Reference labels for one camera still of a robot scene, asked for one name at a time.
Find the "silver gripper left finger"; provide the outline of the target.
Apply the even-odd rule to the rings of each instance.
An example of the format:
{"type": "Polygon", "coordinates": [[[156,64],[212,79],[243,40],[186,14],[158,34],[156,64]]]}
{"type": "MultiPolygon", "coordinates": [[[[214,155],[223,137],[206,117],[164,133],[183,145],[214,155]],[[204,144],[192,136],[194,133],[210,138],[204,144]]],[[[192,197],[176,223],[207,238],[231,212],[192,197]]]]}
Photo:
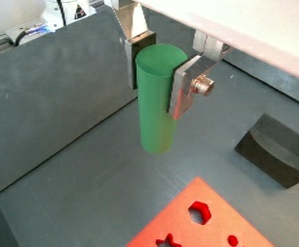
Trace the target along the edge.
{"type": "Polygon", "coordinates": [[[139,51],[156,43],[156,34],[148,29],[142,5],[132,0],[111,0],[111,6],[123,31],[128,63],[130,86],[136,86],[135,57],[139,51]]]}

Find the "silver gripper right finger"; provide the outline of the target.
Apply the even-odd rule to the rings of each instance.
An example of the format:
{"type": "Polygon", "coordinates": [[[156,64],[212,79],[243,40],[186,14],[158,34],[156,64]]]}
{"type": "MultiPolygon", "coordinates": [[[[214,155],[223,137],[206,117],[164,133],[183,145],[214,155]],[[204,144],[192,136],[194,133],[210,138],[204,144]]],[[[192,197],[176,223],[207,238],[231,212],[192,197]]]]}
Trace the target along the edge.
{"type": "Polygon", "coordinates": [[[178,120],[191,108],[195,95],[208,96],[214,80],[208,73],[232,47],[208,34],[196,31],[192,48],[199,52],[174,71],[168,113],[178,120]]]}

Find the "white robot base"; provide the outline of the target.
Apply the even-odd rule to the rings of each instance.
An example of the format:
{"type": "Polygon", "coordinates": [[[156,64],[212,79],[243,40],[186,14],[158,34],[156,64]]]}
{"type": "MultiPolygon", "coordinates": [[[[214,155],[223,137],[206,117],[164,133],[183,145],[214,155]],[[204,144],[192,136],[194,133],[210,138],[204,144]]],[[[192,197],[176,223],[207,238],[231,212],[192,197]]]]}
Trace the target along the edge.
{"type": "Polygon", "coordinates": [[[20,46],[92,14],[95,8],[91,6],[91,0],[46,0],[40,16],[8,29],[6,34],[14,46],[20,46]]]}

